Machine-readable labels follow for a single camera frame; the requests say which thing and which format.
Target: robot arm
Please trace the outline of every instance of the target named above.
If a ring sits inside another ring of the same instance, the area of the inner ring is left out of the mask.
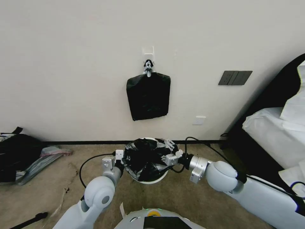
[[[120,157],[106,156],[102,159],[103,175],[94,178],[87,185],[81,200],[71,206],[56,223],[53,229],[93,229],[98,216],[106,210],[114,196],[115,187],[123,173]]]
[[[271,188],[257,180],[259,177],[239,181],[237,171],[223,161],[211,162],[202,157],[188,155],[186,168],[192,169],[190,180],[199,182],[203,177],[217,191],[236,199],[241,206],[276,228],[304,228],[305,214],[291,196]]]

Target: beige carpet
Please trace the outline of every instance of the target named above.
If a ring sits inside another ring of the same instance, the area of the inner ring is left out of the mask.
[[[23,186],[0,186],[0,222],[1,228],[9,229],[20,224],[39,212],[49,212],[49,216],[60,205],[64,189],[62,208],[52,218],[48,217],[26,228],[52,228],[63,213],[77,203],[84,188],[76,176],[76,171],[89,157],[102,153],[111,153],[124,149],[123,145],[66,145],[74,150],[72,156],[61,157]],[[204,145],[189,145],[188,153],[221,160]],[[272,228],[261,219],[243,209],[224,193],[213,190],[205,180],[193,184],[189,181],[190,171],[181,174],[169,171],[159,183],[143,185],[134,181],[124,172],[116,189],[109,209],[97,219],[95,229],[114,228],[122,219],[119,206],[124,202],[125,211],[144,208],[161,208],[187,217],[191,221],[208,229],[221,228]],[[102,174],[101,158],[88,162],[82,171],[86,184]]]

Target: baseboard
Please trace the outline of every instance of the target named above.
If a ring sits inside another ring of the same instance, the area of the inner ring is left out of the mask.
[[[119,144],[127,144],[130,141],[62,141],[62,142],[44,142],[48,145],[119,145]],[[206,144],[213,143],[224,143],[225,140],[201,140]],[[176,144],[184,144],[185,140],[173,140]],[[200,144],[198,141],[188,140],[188,144]]]

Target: white pillow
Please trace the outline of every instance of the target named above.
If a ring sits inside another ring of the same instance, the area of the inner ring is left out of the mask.
[[[287,100],[280,118],[305,126],[305,61],[297,69],[301,80],[300,90]]]

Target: black trash bag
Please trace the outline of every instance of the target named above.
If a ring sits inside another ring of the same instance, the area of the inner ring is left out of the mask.
[[[151,182],[159,179],[169,170],[164,163],[167,154],[178,151],[178,146],[173,145],[171,151],[163,139],[137,139],[125,146],[122,159],[126,171],[137,181]]]
[[[0,141],[0,182],[13,182],[17,171],[24,171],[40,157],[47,145],[31,136],[21,134],[17,127],[12,134],[0,133],[5,140]]]
[[[157,72],[138,75],[127,81],[126,91],[132,119],[143,120],[168,113],[171,78]]]

